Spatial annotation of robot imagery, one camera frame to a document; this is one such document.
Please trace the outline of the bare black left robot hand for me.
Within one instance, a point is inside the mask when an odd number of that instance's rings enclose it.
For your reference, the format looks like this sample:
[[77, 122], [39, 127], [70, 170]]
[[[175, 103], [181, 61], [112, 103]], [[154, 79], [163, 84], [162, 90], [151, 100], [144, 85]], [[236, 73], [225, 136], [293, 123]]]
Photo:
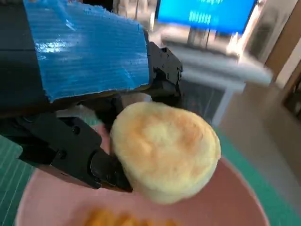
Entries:
[[177, 104], [182, 64], [149, 41], [137, 22], [75, 0], [0, 3], [0, 134], [19, 159], [64, 181], [132, 192], [119, 160], [77, 116], [83, 105], [108, 129], [121, 94], [143, 92]]

